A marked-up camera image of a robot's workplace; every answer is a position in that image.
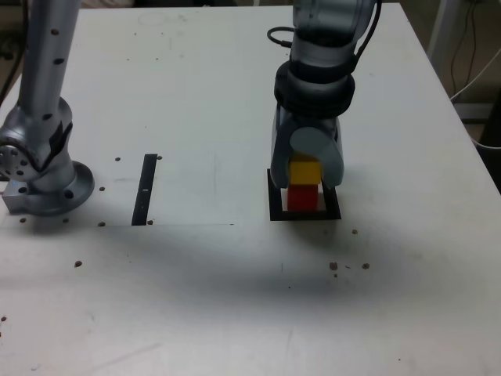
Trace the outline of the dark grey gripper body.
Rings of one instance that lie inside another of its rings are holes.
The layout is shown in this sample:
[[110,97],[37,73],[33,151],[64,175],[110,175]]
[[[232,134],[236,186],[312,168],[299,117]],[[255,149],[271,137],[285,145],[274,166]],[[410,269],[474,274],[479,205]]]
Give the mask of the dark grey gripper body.
[[317,118],[289,112],[288,132],[292,134],[300,128],[316,128],[326,134],[336,133],[336,118]]

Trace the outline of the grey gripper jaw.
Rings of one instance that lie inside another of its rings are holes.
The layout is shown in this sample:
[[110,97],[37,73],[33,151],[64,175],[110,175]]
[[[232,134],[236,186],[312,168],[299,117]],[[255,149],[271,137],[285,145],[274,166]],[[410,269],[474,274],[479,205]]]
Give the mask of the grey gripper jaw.
[[344,177],[341,129],[336,118],[336,133],[326,134],[316,128],[300,128],[290,137],[294,158],[320,163],[322,181],[328,188],[339,186]]
[[270,173],[276,188],[287,188],[289,178],[289,160],[293,153],[290,137],[297,129],[297,124],[292,115],[279,104],[272,126],[272,153]]

